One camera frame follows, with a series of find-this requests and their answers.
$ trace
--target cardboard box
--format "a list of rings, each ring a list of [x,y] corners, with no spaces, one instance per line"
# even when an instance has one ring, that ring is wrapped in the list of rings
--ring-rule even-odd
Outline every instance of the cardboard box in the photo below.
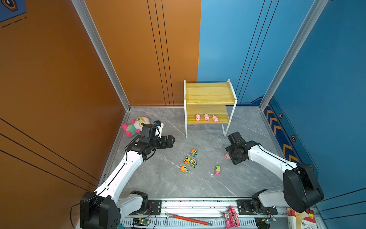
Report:
[[[288,229],[317,229],[314,211],[307,210],[302,213],[287,208]]]

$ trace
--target black motor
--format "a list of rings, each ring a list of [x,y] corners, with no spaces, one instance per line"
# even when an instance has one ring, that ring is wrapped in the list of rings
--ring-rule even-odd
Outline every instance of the black motor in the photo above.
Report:
[[[226,147],[225,149],[229,153],[230,159],[234,165],[249,159],[248,150],[255,145],[259,145],[255,141],[246,142],[239,132],[232,133],[228,138],[231,146]]]

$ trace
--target pink toy car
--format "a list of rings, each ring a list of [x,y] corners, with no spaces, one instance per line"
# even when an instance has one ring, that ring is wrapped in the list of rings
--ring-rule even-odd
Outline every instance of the pink toy car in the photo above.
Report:
[[[216,115],[212,116],[212,120],[214,122],[219,122],[219,118]]]
[[[215,166],[215,176],[220,176],[220,166]]]

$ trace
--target plush toy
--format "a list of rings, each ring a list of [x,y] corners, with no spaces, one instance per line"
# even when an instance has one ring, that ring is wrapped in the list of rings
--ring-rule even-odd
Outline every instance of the plush toy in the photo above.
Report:
[[[126,135],[128,137],[132,137],[136,133],[140,133],[142,131],[142,127],[145,124],[150,124],[150,120],[144,116],[144,117],[138,117],[135,120],[131,120],[131,125],[122,125],[122,129],[126,132]]]

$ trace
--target wooden shelf board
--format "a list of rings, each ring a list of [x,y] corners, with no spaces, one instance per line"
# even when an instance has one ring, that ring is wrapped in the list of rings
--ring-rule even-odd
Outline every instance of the wooden shelf board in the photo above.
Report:
[[[187,83],[186,102],[234,105],[235,98],[229,83]]]
[[[205,114],[210,116],[210,120],[206,121]],[[196,115],[201,116],[199,122],[196,121]],[[219,122],[214,122],[212,116],[216,115],[219,118]],[[226,106],[223,104],[187,104],[187,124],[188,125],[202,125],[202,124],[228,124],[229,116],[226,110]]]

